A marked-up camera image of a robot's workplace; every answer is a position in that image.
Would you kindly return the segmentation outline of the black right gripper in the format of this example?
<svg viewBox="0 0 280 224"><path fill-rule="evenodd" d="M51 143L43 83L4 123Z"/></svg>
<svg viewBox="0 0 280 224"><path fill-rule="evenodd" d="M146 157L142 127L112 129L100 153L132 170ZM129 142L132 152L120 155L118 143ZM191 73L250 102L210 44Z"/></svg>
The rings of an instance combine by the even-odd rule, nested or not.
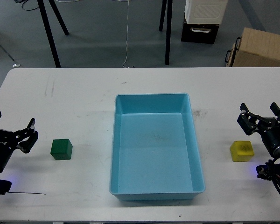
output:
<svg viewBox="0 0 280 224"><path fill-rule="evenodd" d="M241 113L238 116L237 122L246 135L260 134L270 156L278 159L280 158L280 108L275 102L272 102L270 109L276 118L265 118L265 122L259 129L258 123L263 118L251 113L245 103L242 103L240 105Z"/></svg>

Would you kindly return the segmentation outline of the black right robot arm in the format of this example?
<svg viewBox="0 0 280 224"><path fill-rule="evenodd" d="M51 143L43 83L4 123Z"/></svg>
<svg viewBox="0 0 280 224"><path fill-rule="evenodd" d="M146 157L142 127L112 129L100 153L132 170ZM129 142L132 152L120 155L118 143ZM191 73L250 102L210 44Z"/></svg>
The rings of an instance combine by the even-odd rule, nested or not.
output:
<svg viewBox="0 0 280 224"><path fill-rule="evenodd" d="M242 103L237 122L246 135L258 133L261 136L261 140L272 159L264 165L256 167L257 177L272 181L280 195L280 108L273 102L270 109L274 117L261 117L251 113L247 106Z"/></svg>

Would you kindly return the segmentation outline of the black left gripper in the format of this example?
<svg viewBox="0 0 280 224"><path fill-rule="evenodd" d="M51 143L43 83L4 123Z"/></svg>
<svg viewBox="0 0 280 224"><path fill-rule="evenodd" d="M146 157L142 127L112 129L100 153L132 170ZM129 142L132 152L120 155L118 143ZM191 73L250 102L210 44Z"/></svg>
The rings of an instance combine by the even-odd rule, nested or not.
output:
<svg viewBox="0 0 280 224"><path fill-rule="evenodd" d="M38 140L38 132L35 130L34 124L35 119L32 118L28 126L22 130L11 132L0 129L0 173L4 170L15 149L19 149L25 154L30 152Z"/></svg>

